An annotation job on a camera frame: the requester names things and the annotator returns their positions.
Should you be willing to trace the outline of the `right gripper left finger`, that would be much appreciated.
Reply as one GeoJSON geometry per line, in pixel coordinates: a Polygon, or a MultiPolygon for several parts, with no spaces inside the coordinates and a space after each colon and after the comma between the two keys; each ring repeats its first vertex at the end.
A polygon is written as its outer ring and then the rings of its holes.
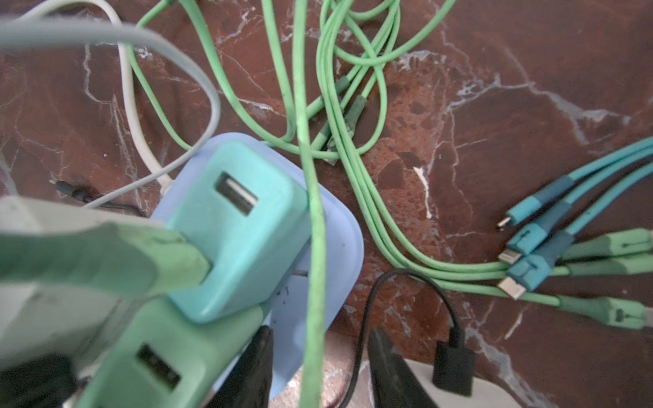
{"type": "Polygon", "coordinates": [[[261,326],[206,407],[268,407],[273,377],[273,347],[273,330],[261,326]]]}

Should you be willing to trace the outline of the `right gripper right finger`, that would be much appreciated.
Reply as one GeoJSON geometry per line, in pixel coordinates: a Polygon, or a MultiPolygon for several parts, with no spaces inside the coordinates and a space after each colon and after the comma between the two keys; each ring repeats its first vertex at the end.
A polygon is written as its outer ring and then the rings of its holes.
{"type": "Polygon", "coordinates": [[[375,407],[437,407],[381,327],[370,331],[368,356],[375,407]]]}

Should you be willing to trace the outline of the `mint teal plug adapter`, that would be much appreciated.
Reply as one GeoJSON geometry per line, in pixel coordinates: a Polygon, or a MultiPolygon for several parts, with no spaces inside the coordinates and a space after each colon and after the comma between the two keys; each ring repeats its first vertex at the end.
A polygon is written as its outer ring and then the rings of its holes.
{"type": "Polygon", "coordinates": [[[236,140],[189,161],[153,216],[212,264],[198,287],[170,295],[195,323],[269,299],[311,236],[306,189],[236,140]]]}

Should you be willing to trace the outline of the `small white charger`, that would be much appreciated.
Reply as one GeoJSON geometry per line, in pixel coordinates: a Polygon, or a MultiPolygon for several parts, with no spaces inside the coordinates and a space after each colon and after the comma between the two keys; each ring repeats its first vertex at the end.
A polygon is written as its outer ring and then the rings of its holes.
{"type": "MultiPolygon", "coordinates": [[[[3,233],[72,233],[104,222],[150,225],[133,215],[10,195],[1,200],[3,233]]],[[[141,302],[83,287],[1,285],[1,367],[49,354],[71,359],[75,372],[97,371],[141,302]]]]}

